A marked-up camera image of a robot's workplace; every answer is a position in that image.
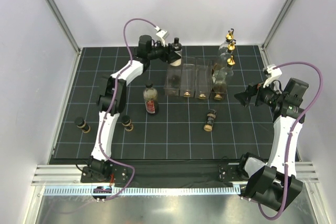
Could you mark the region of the white powder shaker jar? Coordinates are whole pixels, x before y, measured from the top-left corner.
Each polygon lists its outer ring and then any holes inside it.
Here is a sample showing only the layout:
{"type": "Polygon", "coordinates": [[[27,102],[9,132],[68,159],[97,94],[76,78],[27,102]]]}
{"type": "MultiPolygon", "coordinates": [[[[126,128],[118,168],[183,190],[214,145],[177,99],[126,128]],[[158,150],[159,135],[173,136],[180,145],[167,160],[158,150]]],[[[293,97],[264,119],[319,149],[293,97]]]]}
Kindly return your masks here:
{"type": "Polygon", "coordinates": [[[174,67],[181,65],[182,44],[180,43],[180,39],[178,37],[175,37],[173,43],[170,44],[169,60],[169,64],[174,67]]]}

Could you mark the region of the tall bottle dark sauce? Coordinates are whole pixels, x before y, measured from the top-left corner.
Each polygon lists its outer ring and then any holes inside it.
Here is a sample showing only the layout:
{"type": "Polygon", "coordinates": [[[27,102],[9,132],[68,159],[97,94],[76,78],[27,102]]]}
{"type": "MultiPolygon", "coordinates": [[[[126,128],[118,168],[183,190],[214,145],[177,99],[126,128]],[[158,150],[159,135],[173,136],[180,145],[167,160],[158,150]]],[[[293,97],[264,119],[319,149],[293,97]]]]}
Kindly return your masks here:
{"type": "Polygon", "coordinates": [[[213,66],[213,91],[215,99],[221,100],[227,93],[228,83],[233,77],[233,66],[236,64],[234,55],[230,55],[226,61],[224,57],[218,58],[213,66]]]}

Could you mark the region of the small spice bottle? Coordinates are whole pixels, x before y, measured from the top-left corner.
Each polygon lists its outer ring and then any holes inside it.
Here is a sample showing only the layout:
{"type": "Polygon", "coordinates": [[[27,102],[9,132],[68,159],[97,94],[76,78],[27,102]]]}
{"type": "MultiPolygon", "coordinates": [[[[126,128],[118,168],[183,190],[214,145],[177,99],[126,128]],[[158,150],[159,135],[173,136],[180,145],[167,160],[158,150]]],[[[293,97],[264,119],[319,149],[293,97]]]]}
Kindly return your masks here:
{"type": "Polygon", "coordinates": [[[134,126],[132,124],[132,121],[130,119],[130,117],[128,115],[124,115],[122,118],[121,118],[121,123],[122,125],[124,126],[124,129],[128,132],[132,131],[134,126]]]}
{"type": "Polygon", "coordinates": [[[203,129],[206,132],[211,132],[213,130],[214,121],[216,119],[216,113],[217,113],[216,110],[209,109],[209,111],[207,113],[206,122],[205,122],[205,125],[203,127],[203,129]]]}

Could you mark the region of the tall clear liquid bottle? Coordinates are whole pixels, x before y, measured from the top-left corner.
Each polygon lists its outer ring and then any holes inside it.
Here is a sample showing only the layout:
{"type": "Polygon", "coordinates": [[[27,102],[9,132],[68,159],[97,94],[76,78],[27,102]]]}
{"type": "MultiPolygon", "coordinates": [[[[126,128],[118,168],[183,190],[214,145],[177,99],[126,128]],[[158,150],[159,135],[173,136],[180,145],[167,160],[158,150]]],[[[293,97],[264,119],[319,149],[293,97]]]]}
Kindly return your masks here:
{"type": "Polygon", "coordinates": [[[214,69],[213,76],[215,78],[217,77],[219,71],[226,66],[227,59],[230,58],[232,52],[235,50],[235,47],[236,47],[235,39],[232,39],[231,41],[226,40],[220,45],[215,60],[215,65],[213,67],[214,69]]]}

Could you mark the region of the short bottle brown sauce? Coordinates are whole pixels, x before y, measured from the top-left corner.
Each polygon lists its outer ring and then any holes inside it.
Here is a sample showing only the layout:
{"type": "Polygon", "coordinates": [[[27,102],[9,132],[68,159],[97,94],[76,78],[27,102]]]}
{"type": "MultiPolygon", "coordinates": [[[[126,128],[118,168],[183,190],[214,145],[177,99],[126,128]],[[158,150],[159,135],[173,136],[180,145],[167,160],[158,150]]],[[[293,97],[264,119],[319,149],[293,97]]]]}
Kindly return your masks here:
{"type": "Polygon", "coordinates": [[[232,42],[233,39],[234,39],[234,29],[231,28],[228,31],[228,33],[227,33],[227,35],[225,37],[225,41],[220,45],[218,51],[220,53],[223,53],[226,50],[227,46],[232,42]]]}

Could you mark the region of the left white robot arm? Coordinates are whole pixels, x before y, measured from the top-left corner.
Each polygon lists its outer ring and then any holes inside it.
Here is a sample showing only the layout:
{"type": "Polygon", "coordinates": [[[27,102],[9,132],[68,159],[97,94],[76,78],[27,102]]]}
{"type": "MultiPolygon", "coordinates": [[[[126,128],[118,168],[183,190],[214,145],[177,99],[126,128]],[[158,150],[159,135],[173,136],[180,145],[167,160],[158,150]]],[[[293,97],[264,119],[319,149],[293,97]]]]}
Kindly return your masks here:
{"type": "Polygon", "coordinates": [[[127,86],[142,75],[152,60],[159,59],[172,66],[180,66],[182,62],[182,44],[178,37],[172,43],[163,44],[163,40],[153,41],[149,35],[139,38],[135,54],[130,55],[128,63],[118,72],[103,78],[97,105],[99,108],[99,125],[96,142],[82,169],[81,182],[107,182],[112,175],[111,164],[122,164],[111,160],[111,145],[115,126],[123,112],[127,99],[127,86]]]}

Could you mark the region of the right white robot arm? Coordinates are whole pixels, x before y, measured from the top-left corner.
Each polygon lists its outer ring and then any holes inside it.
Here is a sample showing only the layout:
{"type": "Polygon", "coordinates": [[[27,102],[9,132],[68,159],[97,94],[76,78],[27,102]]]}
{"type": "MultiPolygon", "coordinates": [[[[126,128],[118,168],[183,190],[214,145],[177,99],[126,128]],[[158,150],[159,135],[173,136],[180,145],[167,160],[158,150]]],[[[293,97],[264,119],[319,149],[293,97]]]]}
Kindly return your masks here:
{"type": "Polygon", "coordinates": [[[250,84],[234,97],[243,107],[255,97],[255,106],[267,105],[274,115],[274,139],[267,162],[252,153],[243,154],[236,167],[237,176],[247,181],[242,197],[251,199],[272,210],[286,209],[301,193],[295,168],[298,135],[305,117],[300,105],[309,85],[299,79],[289,79],[283,91],[274,90],[274,84],[250,84]]]}

